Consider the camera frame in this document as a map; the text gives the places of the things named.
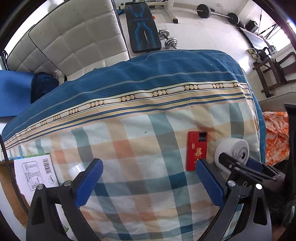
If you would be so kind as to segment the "white squat rack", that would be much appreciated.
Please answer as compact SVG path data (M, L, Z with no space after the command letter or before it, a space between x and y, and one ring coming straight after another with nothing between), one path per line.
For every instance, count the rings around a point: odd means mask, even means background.
M169 16L171 21L174 24L178 24L179 20L173 13L174 0L165 0L165 1L149 1L149 0L139 0L139 1L115 1L115 6L117 9L124 9L127 4L138 4L146 3L149 8L160 9L165 15Z

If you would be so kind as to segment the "checkered tablecloth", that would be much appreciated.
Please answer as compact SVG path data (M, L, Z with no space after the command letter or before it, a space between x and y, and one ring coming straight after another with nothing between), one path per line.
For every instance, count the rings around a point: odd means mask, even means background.
M243 69L218 50L144 54L67 81L10 121L10 157L48 153L60 183L103 161L82 213L101 240L197 240L217 213L186 170L187 135L208 135L207 161L224 138L265 160L266 130Z

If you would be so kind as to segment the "blue folded mat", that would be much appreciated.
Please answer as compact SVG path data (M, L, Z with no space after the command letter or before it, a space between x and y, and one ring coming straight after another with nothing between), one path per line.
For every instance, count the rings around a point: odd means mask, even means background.
M30 106L33 77L33 73L1 70L1 118L17 116Z

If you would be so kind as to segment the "orange patterned cloth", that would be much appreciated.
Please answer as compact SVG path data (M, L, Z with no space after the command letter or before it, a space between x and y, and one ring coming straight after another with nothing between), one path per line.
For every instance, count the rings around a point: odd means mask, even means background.
M286 111L265 111L263 117L266 126L265 162L274 166L288 159L290 154L288 114Z

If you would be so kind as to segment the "black blue weight bench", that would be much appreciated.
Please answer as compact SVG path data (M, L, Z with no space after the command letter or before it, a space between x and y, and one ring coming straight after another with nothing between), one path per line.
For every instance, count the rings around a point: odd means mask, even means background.
M157 51L162 48L156 24L146 3L127 4L125 14L133 53Z

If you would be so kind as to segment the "chrome dumbbell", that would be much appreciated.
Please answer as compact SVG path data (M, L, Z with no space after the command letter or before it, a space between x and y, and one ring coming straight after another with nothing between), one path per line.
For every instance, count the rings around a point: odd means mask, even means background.
M176 38L170 36L170 32L168 30L159 30L158 31L159 39L165 40L164 45L167 49L177 49L178 41Z

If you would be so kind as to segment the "floor barbell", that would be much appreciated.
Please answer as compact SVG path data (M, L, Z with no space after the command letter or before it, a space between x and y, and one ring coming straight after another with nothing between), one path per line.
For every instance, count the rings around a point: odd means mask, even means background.
M235 13L228 13L227 15L220 14L215 12L213 9L209 8L205 4L199 4L196 8L196 12L198 16L202 19L208 19L211 15L216 15L222 18L226 18L227 21L232 25L238 25L240 22L239 17Z

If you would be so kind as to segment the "red small card box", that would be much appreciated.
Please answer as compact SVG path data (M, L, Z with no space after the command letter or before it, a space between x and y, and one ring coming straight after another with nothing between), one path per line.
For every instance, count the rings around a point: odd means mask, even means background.
M186 171L194 171L196 162L207 157L207 132L190 131L187 135Z

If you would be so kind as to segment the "right grey padded chair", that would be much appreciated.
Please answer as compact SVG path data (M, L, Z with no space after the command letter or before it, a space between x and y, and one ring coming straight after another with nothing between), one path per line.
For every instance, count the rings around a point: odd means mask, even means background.
M65 1L30 31L36 47L68 80L128 61L114 1Z

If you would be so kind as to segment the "black tripod stand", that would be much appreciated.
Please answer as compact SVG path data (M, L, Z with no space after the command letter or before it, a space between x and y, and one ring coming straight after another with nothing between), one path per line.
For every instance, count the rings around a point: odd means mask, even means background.
M263 9L260 11L257 35L269 40L280 30L279 25Z

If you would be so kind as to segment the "open cardboard box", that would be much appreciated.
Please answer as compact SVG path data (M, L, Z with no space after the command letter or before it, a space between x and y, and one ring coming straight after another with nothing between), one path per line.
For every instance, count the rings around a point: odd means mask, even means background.
M13 210L14 216L26 229L28 216L16 196L5 161L1 161L1 185L4 190L4 194L6 195L6 198Z

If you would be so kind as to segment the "dark blue knit fabric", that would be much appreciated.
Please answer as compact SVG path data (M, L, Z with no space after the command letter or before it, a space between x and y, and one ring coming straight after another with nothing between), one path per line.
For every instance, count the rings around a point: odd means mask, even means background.
M44 72L34 74L31 82L31 103L34 103L58 86L59 81L54 76Z

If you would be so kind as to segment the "white round jar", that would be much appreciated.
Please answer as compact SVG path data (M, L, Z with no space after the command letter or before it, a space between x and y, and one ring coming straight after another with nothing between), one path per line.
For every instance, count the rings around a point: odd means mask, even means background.
M214 154L214 162L219 169L226 172L227 174L230 174L230 170L223 166L219 161L219 156L221 153L226 153L236 161L246 165L249 158L249 145L244 139L224 138L217 146Z

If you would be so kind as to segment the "left grey padded chair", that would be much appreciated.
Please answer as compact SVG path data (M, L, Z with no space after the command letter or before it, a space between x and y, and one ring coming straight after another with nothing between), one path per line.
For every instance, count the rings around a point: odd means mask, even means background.
M44 72L54 76L60 84L67 81L67 77L52 63L29 37L29 28L17 42L13 50L6 57L8 70L18 72L40 73Z

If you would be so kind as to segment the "black small speaker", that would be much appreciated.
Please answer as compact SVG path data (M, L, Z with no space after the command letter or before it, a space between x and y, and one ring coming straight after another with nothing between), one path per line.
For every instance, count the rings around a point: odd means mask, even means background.
M258 29L258 24L256 21L253 21L253 20L250 20L246 26L245 26L245 29L249 32L252 32L254 33L257 29Z

